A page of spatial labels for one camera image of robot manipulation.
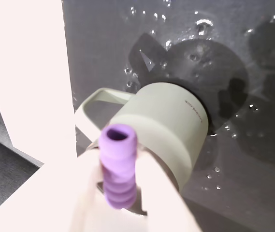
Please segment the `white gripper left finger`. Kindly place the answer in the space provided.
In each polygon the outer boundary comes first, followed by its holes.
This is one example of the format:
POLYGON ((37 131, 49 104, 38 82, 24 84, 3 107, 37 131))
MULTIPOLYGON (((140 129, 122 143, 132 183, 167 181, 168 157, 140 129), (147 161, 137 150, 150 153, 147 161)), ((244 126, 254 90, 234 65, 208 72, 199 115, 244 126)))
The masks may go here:
POLYGON ((77 200, 74 205, 70 232, 83 232, 89 212, 93 208, 97 183, 102 181, 102 166, 99 155, 81 155, 77 159, 75 179, 77 200))

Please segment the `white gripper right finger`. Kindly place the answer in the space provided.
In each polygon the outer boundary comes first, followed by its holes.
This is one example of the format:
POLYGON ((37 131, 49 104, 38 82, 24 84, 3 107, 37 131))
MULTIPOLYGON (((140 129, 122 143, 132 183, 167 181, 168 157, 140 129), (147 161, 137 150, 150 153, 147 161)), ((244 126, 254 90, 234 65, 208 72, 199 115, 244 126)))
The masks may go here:
POLYGON ((149 232, 200 232, 201 228, 184 200, 153 156, 139 150, 136 181, 141 188, 142 209, 149 232))

